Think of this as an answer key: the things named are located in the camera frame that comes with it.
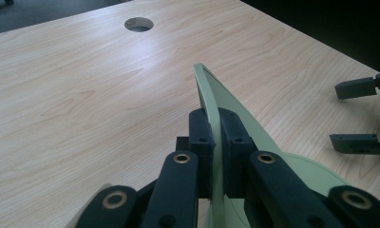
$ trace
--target wooden desk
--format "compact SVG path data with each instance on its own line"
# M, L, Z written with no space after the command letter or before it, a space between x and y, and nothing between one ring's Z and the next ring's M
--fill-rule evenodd
M127 30L137 16L155 27ZM64 227L105 183L154 180L200 107L195 63L283 151L380 199L380 156L329 139L380 135L380 94L333 89L374 70L239 1L134 1L0 34L0 227Z

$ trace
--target pale green plastic sheet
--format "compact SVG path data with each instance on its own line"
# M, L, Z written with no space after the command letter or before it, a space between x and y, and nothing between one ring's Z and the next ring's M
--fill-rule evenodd
M347 183L321 164L306 158L282 152L254 116L229 92L229 90L203 64L194 65L199 100L205 108L211 125L216 148L213 168L213 199L207 212L204 227L250 227L244 214L243 199L228 199L223 194L222 152L218 108L236 112L258 149L274 152L291 166L296 174L314 191L328 196L331 188Z

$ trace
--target light wood grain surface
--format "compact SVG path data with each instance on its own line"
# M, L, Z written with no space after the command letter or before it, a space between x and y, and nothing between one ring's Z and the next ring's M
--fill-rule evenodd
M155 26L127 30L137 16ZM373 69L239 1L134 1L0 34L0 227L64 227L104 184L154 180L200 107L195 63L283 151L380 199L380 156L329 139L380 136L380 93L333 89Z

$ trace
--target dark floor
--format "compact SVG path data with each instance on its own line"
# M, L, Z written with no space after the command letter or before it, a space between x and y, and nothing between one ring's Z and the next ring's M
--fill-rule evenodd
M0 32L120 4L124 0L0 0Z
M379 0L242 0L380 71Z

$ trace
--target metal rivet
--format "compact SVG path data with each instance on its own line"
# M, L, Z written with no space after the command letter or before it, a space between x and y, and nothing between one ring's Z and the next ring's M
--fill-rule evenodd
M106 209L116 209L123 206L127 202L127 194L122 191L115 191L107 195L102 201L102 205Z
M173 157L173 160L177 163L188 163L190 162L190 156L186 155L186 154L178 154L178 155L175 155L175 157Z
M257 156L258 160L264 163L274 163L276 162L276 158L269 154L259 154Z
M353 207L364 210L371 208L371 201L360 193L353 191L344 191L341 197L347 204Z

